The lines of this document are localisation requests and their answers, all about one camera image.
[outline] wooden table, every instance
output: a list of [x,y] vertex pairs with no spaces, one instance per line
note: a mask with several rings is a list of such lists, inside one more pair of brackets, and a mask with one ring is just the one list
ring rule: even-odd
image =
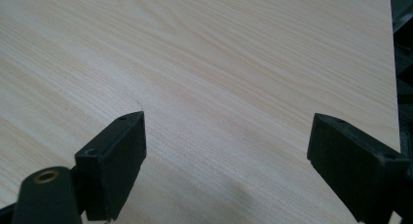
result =
[[356,223],[314,114],[399,145],[390,0],[0,0],[0,90],[1,206],[145,111],[116,223]]

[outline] light wood surface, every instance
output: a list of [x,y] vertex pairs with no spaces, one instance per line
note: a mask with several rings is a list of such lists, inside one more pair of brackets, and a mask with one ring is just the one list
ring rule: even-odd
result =
[[356,223],[314,113],[398,150],[390,0],[0,0],[0,205],[144,110],[116,223]]

